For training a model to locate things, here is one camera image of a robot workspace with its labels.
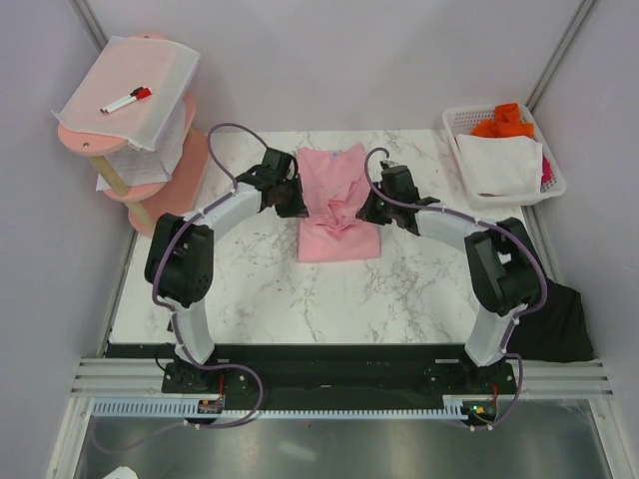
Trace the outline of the pink t shirt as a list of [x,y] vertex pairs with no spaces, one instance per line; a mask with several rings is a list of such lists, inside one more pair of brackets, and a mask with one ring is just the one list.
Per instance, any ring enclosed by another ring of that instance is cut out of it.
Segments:
[[364,174],[365,150],[298,149],[303,200],[298,261],[302,263],[374,259],[380,256],[376,225],[356,217],[370,193]]

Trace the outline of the black cloth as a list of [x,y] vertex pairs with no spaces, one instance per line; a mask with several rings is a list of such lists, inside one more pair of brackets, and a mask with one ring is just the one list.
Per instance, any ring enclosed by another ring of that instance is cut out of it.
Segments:
[[547,280],[542,308],[525,314],[507,344],[509,353],[545,362],[581,362],[595,358],[588,334],[581,294]]

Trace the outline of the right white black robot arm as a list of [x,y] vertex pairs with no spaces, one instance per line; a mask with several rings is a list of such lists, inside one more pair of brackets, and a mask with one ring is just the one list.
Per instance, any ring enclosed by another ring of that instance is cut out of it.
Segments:
[[465,254],[479,310],[464,345],[469,360],[457,367],[456,376],[464,390],[482,391],[492,382],[490,365],[505,355],[519,317],[538,310],[547,298],[546,276],[523,223],[509,218],[492,224],[423,198],[408,167],[387,162],[357,217],[380,226],[394,223]]

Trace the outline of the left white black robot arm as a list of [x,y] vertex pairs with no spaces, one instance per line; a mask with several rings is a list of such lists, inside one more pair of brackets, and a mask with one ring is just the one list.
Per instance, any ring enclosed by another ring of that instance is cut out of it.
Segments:
[[215,350],[205,298],[214,281],[216,242],[243,221],[273,208],[281,218],[305,218],[298,160],[268,148],[262,161],[232,179],[231,188],[212,204],[157,220],[144,276],[152,301],[167,309],[176,336],[177,355],[189,362],[185,381],[208,392],[219,381],[219,368],[208,359]]

